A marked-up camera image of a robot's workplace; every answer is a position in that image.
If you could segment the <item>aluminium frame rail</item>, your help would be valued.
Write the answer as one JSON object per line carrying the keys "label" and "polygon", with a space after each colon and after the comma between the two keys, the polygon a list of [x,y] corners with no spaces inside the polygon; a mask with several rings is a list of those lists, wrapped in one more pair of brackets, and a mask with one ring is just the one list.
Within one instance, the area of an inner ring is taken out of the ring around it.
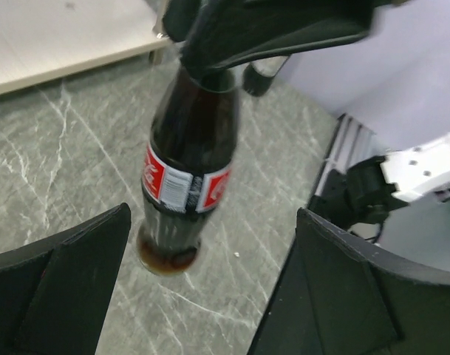
{"label": "aluminium frame rail", "polygon": [[316,180],[314,195],[321,196],[331,170],[344,174],[348,168],[383,151],[376,134],[348,114],[338,118],[329,151]]}

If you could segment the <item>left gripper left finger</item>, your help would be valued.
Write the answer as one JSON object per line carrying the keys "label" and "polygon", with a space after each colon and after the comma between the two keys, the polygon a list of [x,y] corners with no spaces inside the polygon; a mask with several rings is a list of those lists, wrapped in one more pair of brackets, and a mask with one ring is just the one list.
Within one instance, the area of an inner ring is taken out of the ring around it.
{"label": "left gripper left finger", "polygon": [[126,203],[0,254],[0,354],[94,354],[131,228]]}

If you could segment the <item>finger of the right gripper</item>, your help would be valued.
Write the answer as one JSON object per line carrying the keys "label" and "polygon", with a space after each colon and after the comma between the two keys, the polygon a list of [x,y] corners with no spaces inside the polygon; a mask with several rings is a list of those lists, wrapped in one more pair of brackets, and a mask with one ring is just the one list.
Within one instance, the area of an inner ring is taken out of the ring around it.
{"label": "finger of the right gripper", "polygon": [[162,23],[165,33],[174,43],[186,39],[201,5],[201,0],[171,0],[168,3]]}
{"label": "finger of the right gripper", "polygon": [[194,77],[251,61],[355,43],[372,27],[371,1],[210,1],[183,46]]}

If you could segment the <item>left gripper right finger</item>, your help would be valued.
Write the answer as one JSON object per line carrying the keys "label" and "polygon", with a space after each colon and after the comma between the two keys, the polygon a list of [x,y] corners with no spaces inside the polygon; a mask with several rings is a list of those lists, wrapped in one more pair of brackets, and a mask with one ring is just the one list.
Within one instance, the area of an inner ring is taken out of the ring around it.
{"label": "left gripper right finger", "polygon": [[450,354],[450,272],[300,209],[250,354]]}

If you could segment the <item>cola glass bottle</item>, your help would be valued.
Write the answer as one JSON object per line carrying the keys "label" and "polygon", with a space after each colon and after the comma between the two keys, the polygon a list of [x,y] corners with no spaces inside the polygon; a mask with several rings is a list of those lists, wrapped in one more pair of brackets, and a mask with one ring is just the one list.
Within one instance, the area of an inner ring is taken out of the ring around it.
{"label": "cola glass bottle", "polygon": [[242,75],[242,88],[254,97],[262,97],[271,87],[290,56],[278,56],[250,62]]}
{"label": "cola glass bottle", "polygon": [[152,273],[184,272],[231,177],[239,130],[232,70],[193,78],[180,67],[154,114],[141,175],[137,252]]}

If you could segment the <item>white two-tier wooden shelf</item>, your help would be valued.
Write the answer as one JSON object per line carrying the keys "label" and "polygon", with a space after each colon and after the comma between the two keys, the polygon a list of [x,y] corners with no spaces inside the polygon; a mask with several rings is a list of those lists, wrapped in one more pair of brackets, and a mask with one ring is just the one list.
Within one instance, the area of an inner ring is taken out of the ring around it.
{"label": "white two-tier wooden shelf", "polygon": [[0,95],[136,55],[158,63],[167,1],[0,1]]}

